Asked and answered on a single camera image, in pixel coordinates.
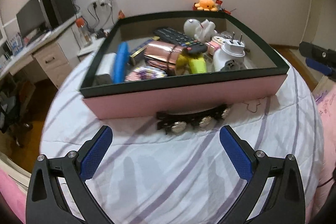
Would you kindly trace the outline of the white plug-in vaporizer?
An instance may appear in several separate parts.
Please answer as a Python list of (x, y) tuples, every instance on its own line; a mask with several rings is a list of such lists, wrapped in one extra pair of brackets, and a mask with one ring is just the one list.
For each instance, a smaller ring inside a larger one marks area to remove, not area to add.
[(239, 71), (245, 68), (245, 44), (242, 36), (235, 39), (235, 33), (230, 38), (213, 36), (213, 42), (219, 44), (219, 48), (213, 53), (213, 65), (216, 72)]

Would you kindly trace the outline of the pink white block figure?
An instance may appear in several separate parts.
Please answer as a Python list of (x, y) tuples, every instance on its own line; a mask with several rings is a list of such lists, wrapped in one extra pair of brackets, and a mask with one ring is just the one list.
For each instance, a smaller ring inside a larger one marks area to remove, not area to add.
[(213, 55), (217, 50), (221, 49), (222, 45), (225, 43), (226, 39), (221, 36), (213, 36), (209, 42), (206, 42), (207, 54)]

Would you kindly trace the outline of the white plush toy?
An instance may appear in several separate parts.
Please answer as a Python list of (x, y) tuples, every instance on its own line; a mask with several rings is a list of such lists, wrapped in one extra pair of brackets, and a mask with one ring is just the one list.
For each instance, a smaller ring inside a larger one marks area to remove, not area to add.
[(209, 42), (217, 34), (215, 28), (214, 22), (206, 19), (196, 27), (194, 38), (202, 43)]

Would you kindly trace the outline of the yellow highlighter pen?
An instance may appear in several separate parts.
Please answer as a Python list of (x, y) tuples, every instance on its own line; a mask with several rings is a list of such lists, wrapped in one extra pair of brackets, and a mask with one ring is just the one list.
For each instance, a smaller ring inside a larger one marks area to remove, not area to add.
[(207, 65), (202, 53), (189, 56), (188, 61), (191, 74), (207, 73)]

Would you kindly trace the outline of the white rectangular box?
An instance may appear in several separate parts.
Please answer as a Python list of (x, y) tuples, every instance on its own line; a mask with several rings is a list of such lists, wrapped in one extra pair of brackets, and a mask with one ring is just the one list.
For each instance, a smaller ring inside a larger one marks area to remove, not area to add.
[(113, 70), (116, 53), (105, 54), (94, 75), (94, 86), (110, 85), (113, 83)]

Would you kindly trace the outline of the black tambourine with jingles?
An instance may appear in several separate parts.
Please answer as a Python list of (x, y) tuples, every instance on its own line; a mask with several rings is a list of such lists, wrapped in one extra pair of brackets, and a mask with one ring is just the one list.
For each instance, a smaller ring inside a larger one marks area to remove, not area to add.
[(205, 128), (212, 121), (223, 121), (231, 112), (231, 106), (222, 104), (212, 109), (199, 112), (185, 114), (170, 114), (165, 112), (157, 112), (157, 130), (164, 130), (165, 134), (180, 134), (187, 129)]

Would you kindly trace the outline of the blue case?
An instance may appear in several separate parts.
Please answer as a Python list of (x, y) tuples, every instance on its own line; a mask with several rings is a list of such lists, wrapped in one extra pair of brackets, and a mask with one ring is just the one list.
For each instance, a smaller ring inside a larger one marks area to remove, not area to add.
[(129, 47), (127, 42), (119, 44), (113, 67), (113, 83), (123, 83), (126, 77), (126, 67), (129, 62)]

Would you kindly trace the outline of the colourful card stack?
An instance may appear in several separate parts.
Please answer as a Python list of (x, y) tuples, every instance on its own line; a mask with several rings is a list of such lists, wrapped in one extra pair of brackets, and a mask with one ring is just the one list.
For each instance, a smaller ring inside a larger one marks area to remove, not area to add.
[(167, 73), (151, 66), (141, 66), (133, 69), (126, 77), (125, 82), (152, 80), (167, 77)]

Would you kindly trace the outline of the small dark box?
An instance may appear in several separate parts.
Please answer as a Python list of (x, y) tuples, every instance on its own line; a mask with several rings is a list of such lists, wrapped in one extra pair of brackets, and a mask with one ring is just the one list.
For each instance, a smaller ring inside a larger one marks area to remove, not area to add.
[(159, 37), (154, 36), (142, 42), (140, 45), (136, 46), (135, 49), (131, 50), (129, 53), (129, 64), (135, 66), (136, 64), (141, 62), (144, 58), (144, 51), (146, 50), (147, 45), (150, 44), (151, 42), (158, 40)]

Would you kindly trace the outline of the pink pillow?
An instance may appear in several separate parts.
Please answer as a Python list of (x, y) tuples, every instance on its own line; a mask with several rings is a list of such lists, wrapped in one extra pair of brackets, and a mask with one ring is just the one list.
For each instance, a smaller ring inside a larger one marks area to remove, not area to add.
[(317, 100), (317, 107), (323, 126), (323, 164), (320, 168), (319, 182), (312, 202), (309, 204), (306, 223), (315, 217), (327, 200), (335, 182), (335, 84)]

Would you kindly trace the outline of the white striped quilt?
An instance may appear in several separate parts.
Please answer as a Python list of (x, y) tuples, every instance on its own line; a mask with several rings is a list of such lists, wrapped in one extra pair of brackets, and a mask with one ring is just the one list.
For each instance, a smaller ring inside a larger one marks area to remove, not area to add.
[[(106, 124), (113, 142), (87, 185), (115, 223), (215, 223), (242, 192), (241, 180), (219, 141), (222, 123), (167, 135), (153, 117), (100, 121), (79, 87), (88, 55), (57, 92), (42, 131), (40, 152), (49, 158), (76, 151)], [(251, 147), (298, 162), (306, 212), (323, 164), (323, 126), (315, 99), (298, 71), (273, 97), (232, 106), (226, 119)]]

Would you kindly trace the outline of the office chair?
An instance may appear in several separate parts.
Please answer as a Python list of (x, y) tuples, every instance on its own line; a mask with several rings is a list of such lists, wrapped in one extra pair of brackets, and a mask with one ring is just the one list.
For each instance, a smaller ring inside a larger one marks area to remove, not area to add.
[(18, 147), (23, 147), (21, 134), (33, 127), (27, 112), (35, 89), (24, 77), (7, 75), (1, 79), (1, 133), (9, 135)]

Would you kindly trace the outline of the orange octopus plush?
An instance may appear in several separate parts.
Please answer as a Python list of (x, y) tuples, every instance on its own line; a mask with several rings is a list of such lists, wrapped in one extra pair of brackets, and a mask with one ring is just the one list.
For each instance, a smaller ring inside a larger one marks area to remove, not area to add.
[(213, 0), (199, 0), (194, 4), (194, 8), (198, 11), (217, 11), (217, 7)]

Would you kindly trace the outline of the white desk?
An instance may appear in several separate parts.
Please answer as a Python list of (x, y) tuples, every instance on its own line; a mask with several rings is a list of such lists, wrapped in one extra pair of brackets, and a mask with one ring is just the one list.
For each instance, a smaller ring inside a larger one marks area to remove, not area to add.
[(8, 74), (13, 76), (31, 62), (37, 61), (52, 83), (60, 88), (67, 76), (80, 63), (77, 56), (80, 51), (77, 41), (79, 32), (75, 23), (80, 17), (80, 13), (76, 14), (54, 30), (47, 32), (42, 38), (24, 47), (1, 69), (1, 78)]

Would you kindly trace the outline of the orange cap water bottle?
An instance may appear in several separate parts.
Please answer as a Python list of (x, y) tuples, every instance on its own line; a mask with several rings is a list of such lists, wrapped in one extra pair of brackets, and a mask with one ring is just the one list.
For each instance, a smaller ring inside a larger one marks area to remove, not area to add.
[(85, 25), (84, 18), (83, 17), (77, 18), (75, 23), (78, 28), (81, 43), (83, 45), (82, 47), (83, 48), (88, 47), (89, 45), (92, 44), (92, 39), (91, 39), (91, 34)]

